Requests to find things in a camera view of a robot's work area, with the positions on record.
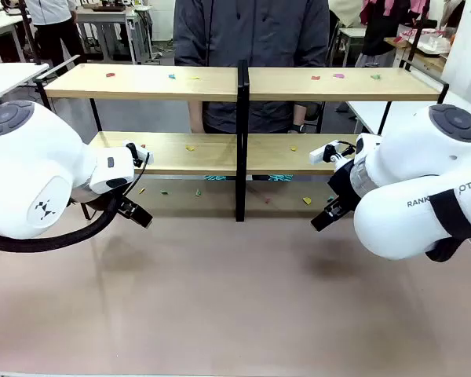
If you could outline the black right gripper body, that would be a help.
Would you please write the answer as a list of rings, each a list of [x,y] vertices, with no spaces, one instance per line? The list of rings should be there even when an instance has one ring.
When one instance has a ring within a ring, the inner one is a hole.
[[[337,198],[330,205],[333,214],[347,214],[354,211],[360,202],[360,197],[350,181],[353,166],[354,162],[349,160],[345,165],[338,168],[328,181],[328,185],[337,194]]]

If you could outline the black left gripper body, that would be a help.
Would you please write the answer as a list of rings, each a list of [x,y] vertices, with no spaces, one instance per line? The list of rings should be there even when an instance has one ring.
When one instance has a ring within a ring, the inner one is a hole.
[[[122,216],[138,216],[140,207],[126,196],[115,196],[111,200],[111,213]]]

